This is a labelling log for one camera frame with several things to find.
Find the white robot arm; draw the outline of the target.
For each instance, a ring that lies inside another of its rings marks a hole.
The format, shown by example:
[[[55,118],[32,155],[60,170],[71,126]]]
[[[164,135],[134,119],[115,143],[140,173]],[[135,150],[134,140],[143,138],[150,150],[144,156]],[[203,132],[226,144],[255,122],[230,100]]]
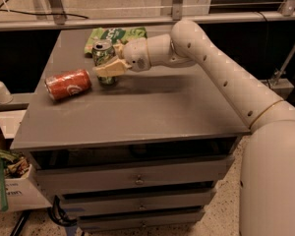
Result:
[[[171,33],[117,46],[117,56],[95,72],[121,76],[152,66],[199,64],[252,135],[240,174],[240,236],[295,236],[295,107],[219,50],[188,20]]]

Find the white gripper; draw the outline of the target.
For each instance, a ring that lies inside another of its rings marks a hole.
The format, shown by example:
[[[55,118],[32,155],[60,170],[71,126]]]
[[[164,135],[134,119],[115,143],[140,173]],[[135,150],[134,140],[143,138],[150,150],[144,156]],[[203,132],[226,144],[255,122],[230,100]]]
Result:
[[[130,69],[133,72],[143,72],[150,69],[148,41],[145,38],[130,40],[125,46],[118,40],[113,48],[119,58],[115,57],[105,64],[95,66],[93,70],[98,77],[118,77]]]

